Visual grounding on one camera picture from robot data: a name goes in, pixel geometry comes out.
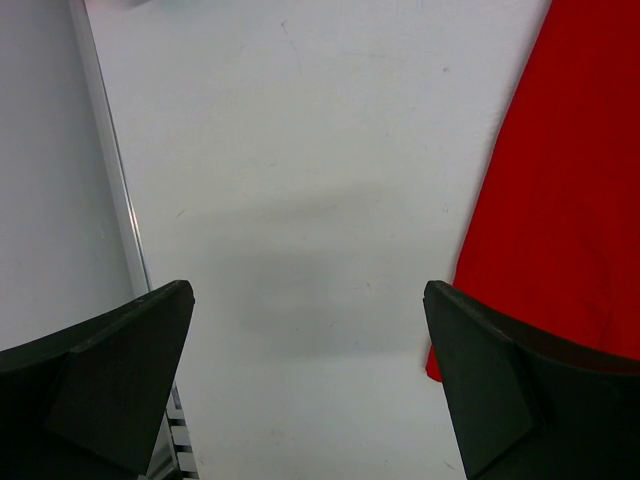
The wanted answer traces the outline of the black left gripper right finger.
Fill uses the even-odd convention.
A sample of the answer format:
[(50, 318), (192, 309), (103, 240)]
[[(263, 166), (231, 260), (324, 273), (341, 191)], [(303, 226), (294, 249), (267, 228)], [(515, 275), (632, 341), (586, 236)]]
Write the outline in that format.
[(639, 363), (506, 316), (443, 281), (424, 309), (469, 479), (636, 479)]

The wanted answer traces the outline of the red t shirt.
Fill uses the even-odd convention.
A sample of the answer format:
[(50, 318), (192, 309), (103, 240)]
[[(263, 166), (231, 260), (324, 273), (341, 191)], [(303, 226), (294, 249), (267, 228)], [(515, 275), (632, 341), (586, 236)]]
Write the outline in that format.
[(639, 355), (639, 5), (554, 1), (453, 280), (508, 316)]

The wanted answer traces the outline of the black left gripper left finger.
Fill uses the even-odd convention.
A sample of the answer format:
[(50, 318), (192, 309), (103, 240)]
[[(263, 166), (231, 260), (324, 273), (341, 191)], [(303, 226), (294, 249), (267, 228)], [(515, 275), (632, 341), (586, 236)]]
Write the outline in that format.
[(194, 309), (172, 281), (1, 353), (4, 479), (148, 472)]

